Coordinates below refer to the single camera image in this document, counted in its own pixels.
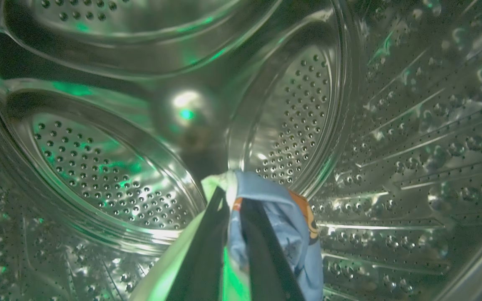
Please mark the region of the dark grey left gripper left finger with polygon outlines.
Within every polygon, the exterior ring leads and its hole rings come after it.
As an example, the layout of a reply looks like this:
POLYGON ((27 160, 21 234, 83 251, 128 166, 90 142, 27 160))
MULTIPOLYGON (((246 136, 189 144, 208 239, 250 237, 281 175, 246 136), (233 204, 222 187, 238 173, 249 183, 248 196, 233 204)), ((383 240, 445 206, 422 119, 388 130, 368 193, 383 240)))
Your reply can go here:
POLYGON ((226 193, 217 187, 174 279, 167 301, 220 301, 228 223, 226 193))

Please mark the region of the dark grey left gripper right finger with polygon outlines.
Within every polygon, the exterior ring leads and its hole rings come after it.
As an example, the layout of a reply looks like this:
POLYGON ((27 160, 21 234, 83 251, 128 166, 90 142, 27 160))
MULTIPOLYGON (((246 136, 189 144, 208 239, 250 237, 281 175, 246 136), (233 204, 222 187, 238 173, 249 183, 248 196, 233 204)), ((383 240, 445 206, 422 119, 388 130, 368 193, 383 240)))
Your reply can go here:
POLYGON ((243 200, 240 218, 249 261, 251 299, 304 301, 302 290, 261 202, 243 200))

